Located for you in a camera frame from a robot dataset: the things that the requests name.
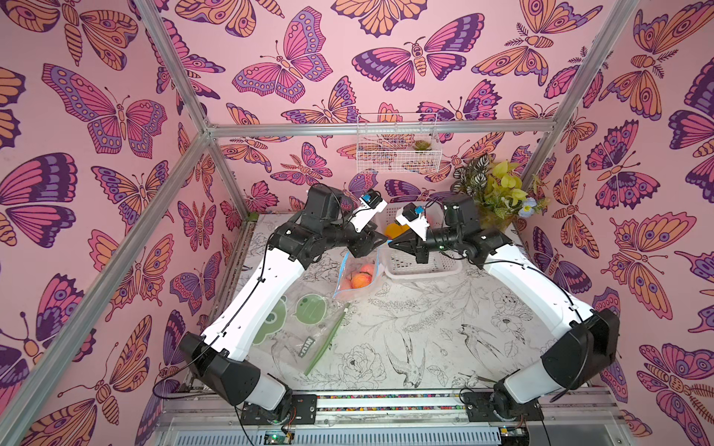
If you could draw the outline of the clear blue-zipper zip-top bag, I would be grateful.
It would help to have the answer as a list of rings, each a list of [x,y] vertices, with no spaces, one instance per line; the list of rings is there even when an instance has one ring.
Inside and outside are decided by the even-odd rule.
[[[340,302],[353,302],[377,291],[385,271],[381,251],[381,248],[377,248],[361,258],[347,251],[340,264],[333,298]]]

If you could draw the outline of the orange-red peach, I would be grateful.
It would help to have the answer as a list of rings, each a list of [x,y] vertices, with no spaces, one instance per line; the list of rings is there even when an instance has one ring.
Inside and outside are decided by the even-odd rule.
[[[361,289],[365,288],[366,286],[370,286],[372,281],[373,276],[357,272],[355,273],[355,275],[353,275],[353,277],[351,277],[351,286],[353,287],[353,289]]]

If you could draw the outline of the yellow peach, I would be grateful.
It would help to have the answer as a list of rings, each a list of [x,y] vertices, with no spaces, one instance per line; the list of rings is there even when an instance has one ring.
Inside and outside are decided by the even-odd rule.
[[[384,235],[390,239],[394,240],[401,236],[409,230],[409,226],[401,225],[399,223],[390,223],[384,229]]]

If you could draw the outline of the clear green-zipper zip-top bag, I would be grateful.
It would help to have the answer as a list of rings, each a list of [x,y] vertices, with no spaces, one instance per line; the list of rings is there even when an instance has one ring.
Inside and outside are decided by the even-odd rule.
[[[268,354],[278,370],[309,375],[325,354],[350,308],[316,293],[283,295],[268,314],[252,348]]]

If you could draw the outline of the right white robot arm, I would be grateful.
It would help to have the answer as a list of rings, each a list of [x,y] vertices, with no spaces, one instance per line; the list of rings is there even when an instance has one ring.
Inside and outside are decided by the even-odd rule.
[[[448,197],[441,204],[442,227],[432,229],[426,206],[405,204],[397,223],[408,232],[392,240],[394,250],[413,256],[419,264],[431,253],[453,252],[505,284],[555,336],[541,357],[494,384],[491,406],[504,420],[537,399],[554,399],[577,390],[617,358],[619,317],[611,310],[595,310],[534,265],[511,238],[497,228],[485,228],[480,212],[466,194]]]

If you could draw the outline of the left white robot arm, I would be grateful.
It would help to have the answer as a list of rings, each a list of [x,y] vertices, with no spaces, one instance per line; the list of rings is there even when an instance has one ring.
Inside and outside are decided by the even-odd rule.
[[[202,334],[186,334],[180,352],[189,370],[232,406],[250,403],[280,412],[290,388],[247,360],[249,349],[288,288],[325,252],[347,248],[356,258],[370,255],[386,242],[372,219],[387,206],[369,190],[355,210],[344,212],[343,194],[318,183],[310,187],[304,208],[267,239],[260,264],[231,304]]]

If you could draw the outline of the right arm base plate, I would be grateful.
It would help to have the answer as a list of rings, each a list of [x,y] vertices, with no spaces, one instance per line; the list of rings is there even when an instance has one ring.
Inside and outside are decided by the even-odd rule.
[[[543,421],[537,400],[526,404],[514,403],[505,394],[492,391],[466,390],[459,394],[470,422]]]

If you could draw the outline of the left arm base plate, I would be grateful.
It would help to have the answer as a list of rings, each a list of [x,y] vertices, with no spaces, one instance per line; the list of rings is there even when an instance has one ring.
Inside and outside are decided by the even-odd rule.
[[[317,416],[317,403],[316,394],[288,392],[273,410],[245,403],[240,414],[240,421],[245,426],[313,425]]]

